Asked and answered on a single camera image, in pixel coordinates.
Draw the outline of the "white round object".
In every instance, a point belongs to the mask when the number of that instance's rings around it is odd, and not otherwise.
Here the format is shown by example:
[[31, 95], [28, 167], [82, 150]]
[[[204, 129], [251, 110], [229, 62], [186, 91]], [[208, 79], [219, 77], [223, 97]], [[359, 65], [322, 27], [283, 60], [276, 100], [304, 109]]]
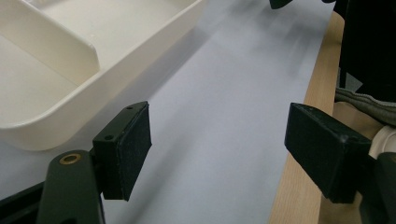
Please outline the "white round object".
[[396, 153], [396, 128], [383, 126], [382, 128], [373, 128], [368, 132], [372, 144], [369, 155], [377, 159], [384, 152]]

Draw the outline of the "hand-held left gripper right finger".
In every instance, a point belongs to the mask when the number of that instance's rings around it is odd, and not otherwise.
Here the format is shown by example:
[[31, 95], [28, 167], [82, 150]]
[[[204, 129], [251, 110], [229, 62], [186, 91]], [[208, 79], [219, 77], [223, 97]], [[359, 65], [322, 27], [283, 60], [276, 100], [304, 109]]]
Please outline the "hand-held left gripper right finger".
[[325, 112], [292, 103], [286, 149], [333, 203], [352, 203], [368, 161], [371, 141]]

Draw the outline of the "black object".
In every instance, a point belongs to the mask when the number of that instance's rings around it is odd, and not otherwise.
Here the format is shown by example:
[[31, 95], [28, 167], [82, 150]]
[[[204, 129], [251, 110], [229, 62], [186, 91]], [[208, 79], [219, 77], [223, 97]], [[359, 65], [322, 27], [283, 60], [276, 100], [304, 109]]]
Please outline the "black object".
[[292, 0], [269, 0], [271, 9], [280, 9], [291, 1]]

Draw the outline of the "pale blue table mat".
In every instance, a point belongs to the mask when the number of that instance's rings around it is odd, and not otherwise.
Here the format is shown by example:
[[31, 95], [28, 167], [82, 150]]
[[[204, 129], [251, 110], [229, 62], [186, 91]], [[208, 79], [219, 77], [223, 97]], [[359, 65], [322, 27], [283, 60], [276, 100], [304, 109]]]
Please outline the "pale blue table mat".
[[332, 14], [322, 0], [207, 0], [195, 28], [64, 144], [88, 149], [128, 104], [148, 101], [152, 146], [106, 224], [267, 224]]

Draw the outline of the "dark cloth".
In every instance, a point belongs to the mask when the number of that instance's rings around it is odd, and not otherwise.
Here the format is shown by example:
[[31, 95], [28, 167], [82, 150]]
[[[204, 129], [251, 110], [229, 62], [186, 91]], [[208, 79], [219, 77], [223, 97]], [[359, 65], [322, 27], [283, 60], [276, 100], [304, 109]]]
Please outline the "dark cloth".
[[396, 0], [335, 0], [345, 22], [339, 67], [358, 93], [396, 103]]

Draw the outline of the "grey-green cloth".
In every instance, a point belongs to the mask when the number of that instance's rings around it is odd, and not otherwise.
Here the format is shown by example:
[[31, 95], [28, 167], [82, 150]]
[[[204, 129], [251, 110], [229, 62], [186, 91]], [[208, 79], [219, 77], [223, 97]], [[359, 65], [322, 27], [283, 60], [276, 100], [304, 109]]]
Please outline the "grey-green cloth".
[[361, 112], [388, 125], [396, 126], [396, 103], [380, 101], [371, 95], [343, 88], [335, 90], [335, 100], [352, 104]]

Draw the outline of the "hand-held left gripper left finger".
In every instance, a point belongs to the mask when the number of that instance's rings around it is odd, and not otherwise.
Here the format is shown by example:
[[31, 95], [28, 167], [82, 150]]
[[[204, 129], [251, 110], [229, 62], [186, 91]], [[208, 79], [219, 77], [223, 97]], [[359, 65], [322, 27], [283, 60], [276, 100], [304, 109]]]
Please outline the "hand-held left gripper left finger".
[[104, 198], [128, 201], [151, 147], [149, 103], [123, 108], [92, 143]]

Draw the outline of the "cream divided plastic tray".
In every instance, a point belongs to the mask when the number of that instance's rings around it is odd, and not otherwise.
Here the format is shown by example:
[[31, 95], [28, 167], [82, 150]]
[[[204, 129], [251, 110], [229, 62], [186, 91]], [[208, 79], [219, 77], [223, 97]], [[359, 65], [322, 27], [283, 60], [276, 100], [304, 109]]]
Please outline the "cream divided plastic tray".
[[0, 141], [69, 140], [192, 29], [206, 0], [0, 0]]

